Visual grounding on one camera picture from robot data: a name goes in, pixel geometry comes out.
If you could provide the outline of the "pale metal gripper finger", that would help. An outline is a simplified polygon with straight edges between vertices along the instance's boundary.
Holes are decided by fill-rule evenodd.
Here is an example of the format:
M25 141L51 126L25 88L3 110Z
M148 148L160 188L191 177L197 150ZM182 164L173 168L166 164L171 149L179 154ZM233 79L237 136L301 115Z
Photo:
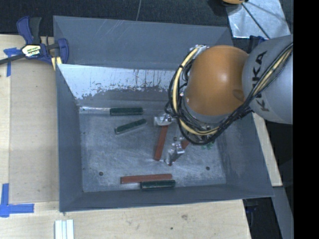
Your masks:
M182 147L182 141L183 137L175 137L173 143L170 145L164 159L168 166L172 166L172 164L185 153Z
M173 119L170 115L165 114L162 116L154 117L154 126L168 126L172 123Z

